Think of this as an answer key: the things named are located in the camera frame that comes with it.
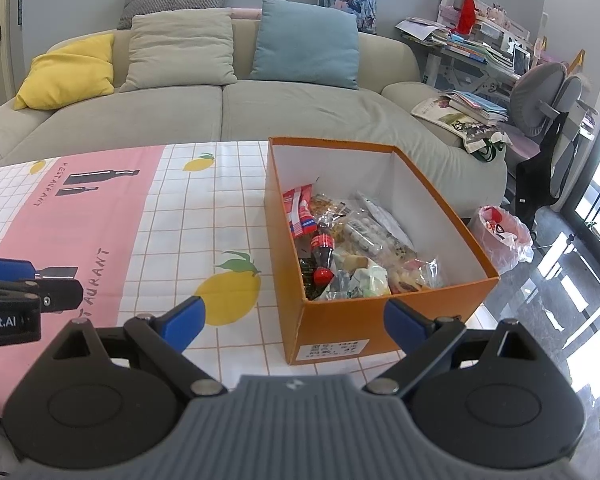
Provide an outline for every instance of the gray gripper base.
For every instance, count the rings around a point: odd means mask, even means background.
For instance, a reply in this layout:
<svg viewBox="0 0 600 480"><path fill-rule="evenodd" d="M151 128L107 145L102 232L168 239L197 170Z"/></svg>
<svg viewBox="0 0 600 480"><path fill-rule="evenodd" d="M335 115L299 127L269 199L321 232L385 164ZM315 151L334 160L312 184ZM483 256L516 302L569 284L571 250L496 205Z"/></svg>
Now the gray gripper base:
<svg viewBox="0 0 600 480"><path fill-rule="evenodd" d="M149 452L99 470L24 462L13 480L582 480L567 460L524 471L462 462L424 438L403 403L347 376L247 377L197 399Z"/></svg>

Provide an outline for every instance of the yellow pillow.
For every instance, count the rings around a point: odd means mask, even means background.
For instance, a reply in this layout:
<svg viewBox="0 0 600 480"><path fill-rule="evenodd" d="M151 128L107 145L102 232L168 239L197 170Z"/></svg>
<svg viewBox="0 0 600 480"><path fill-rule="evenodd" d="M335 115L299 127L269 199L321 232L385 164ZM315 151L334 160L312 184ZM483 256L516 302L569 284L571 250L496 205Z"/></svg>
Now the yellow pillow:
<svg viewBox="0 0 600 480"><path fill-rule="evenodd" d="M37 56L22 83L14 108L56 110L113 94L113 34L92 36Z"/></svg>

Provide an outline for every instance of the table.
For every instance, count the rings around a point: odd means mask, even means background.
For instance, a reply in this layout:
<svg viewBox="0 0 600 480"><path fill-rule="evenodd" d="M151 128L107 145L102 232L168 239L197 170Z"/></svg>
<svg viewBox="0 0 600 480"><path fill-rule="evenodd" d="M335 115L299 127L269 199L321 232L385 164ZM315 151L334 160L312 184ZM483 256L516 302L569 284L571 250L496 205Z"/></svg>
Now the table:
<svg viewBox="0 0 600 480"><path fill-rule="evenodd" d="M79 310L42 315L40 342L0 348L0 413L68 320L121 326L138 313L160 315L208 280L239 290L232 298L240 305L227 312L207 304L208 324L184 355L229 388L242 374L347 373L362 386L395 363L395 351L285 363L264 216L266 160L266 142L209 142L0 168L0 257L37 269L78 267L85 288ZM232 270L247 258L259 280Z"/></svg>
<svg viewBox="0 0 600 480"><path fill-rule="evenodd" d="M419 41L412 40L406 36L402 37L404 40L409 41L410 43L415 43L427 50L428 59L427 65L429 64L429 59L431 56L446 56L450 59L449 65L440 66L438 73L442 75L445 80L451 85L454 89L464 92L472 92L476 93L494 93L502 86L506 86L504 90L506 92L497 92L499 97L507 100L513 85L520 79L520 76L508 72L500 67L497 67L491 63L480 63L474 59L471 59L467 56L463 56L462 54L458 54L457 52L453 52L448 48L443 48L442 46L429 46L420 43ZM456 69L454 67L454 63L456 60L462 61L468 65L473 66L478 69L482 76L479 78L471 78L471 81L460 81L458 76L456 75ZM436 81L435 78L430 78L427 81L427 84L430 86L435 86Z"/></svg>

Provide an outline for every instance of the beige pillow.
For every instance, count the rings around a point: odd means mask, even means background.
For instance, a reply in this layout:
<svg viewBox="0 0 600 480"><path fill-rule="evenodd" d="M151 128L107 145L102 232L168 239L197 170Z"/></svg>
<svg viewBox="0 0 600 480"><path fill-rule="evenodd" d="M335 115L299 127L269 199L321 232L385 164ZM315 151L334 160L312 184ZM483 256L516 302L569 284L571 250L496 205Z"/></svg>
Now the beige pillow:
<svg viewBox="0 0 600 480"><path fill-rule="evenodd" d="M134 16L129 72L121 92L178 85L229 85L234 75L231 9Z"/></svg>

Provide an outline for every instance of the blue pillow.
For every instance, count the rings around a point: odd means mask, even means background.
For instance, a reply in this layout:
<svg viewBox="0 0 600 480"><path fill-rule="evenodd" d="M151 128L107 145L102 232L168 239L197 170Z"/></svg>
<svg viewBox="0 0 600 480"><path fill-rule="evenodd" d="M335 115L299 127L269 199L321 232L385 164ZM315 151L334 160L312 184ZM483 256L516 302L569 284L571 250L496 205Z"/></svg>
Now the blue pillow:
<svg viewBox="0 0 600 480"><path fill-rule="evenodd" d="M262 0L251 79L358 89L353 14L286 0Z"/></svg>

